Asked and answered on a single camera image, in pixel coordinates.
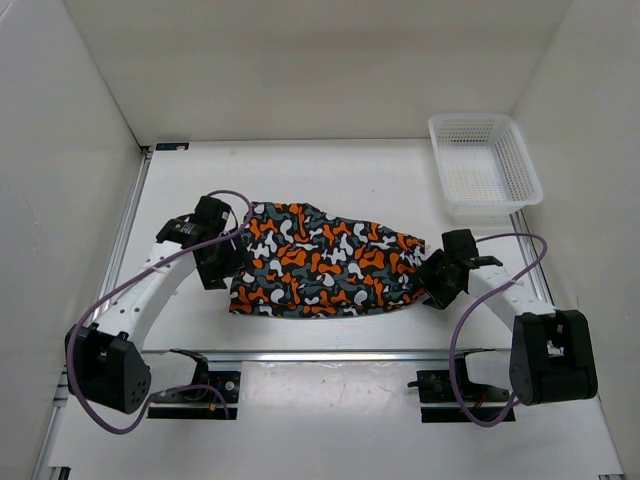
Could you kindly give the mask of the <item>orange camouflage shorts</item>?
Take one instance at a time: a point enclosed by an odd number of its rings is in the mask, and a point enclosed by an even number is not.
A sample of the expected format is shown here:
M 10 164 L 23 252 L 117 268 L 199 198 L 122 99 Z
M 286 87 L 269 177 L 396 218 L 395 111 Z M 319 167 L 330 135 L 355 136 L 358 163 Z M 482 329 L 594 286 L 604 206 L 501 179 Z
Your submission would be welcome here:
M 248 258 L 230 284 L 233 314 L 282 318 L 374 315 L 426 290 L 424 240 L 308 203 L 256 202 L 244 229 Z

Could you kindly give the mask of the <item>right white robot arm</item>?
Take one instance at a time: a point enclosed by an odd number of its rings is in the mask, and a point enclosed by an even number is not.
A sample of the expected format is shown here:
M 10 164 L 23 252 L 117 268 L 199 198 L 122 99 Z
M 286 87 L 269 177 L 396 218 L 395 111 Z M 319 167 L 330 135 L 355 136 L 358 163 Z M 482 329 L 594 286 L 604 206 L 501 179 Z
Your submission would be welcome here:
M 512 335 L 508 351 L 460 353 L 452 343 L 452 393 L 470 400 L 486 385 L 526 406 L 595 397 L 598 379 L 586 317 L 537 298 L 500 260 L 480 254 L 477 244 L 468 229 L 444 233 L 441 248 L 418 274 L 427 305 L 444 310 L 465 293 L 474 308 L 487 307 Z

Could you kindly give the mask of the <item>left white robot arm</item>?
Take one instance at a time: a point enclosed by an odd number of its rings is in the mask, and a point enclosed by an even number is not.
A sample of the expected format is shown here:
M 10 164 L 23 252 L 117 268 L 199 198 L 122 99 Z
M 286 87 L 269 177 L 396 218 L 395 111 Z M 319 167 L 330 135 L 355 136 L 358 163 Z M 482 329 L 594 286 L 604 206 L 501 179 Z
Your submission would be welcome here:
M 205 359 L 185 349 L 155 358 L 142 350 L 151 327 L 191 275 L 205 290 L 224 290 L 244 266 L 243 223 L 228 225 L 232 207 L 217 194 L 201 197 L 194 210 L 169 219 L 140 272 L 106 295 L 106 309 L 91 308 L 65 338 L 72 395 L 125 414 L 154 395 L 177 389 L 198 400 L 210 386 Z

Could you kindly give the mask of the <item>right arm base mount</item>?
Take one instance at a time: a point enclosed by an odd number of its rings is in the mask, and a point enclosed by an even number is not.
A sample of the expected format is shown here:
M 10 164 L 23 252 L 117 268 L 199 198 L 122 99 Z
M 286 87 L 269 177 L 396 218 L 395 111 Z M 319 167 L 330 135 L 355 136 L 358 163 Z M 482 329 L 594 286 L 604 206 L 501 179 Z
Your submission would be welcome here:
M 467 408 L 482 421 L 497 417 L 510 397 L 507 389 L 469 380 L 465 364 L 468 353 L 455 357 L 458 389 Z M 417 370 L 407 388 L 418 393 L 422 424 L 469 423 L 453 392 L 448 364 Z

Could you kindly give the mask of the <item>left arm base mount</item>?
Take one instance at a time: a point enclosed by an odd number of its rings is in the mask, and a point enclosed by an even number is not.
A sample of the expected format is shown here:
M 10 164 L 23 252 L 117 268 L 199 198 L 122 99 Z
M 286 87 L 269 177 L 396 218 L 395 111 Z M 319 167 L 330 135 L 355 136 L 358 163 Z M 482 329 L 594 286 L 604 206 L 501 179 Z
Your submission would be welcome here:
M 145 357 L 151 371 L 149 419 L 235 420 L 241 371 L 217 366 L 202 353 L 171 349 Z

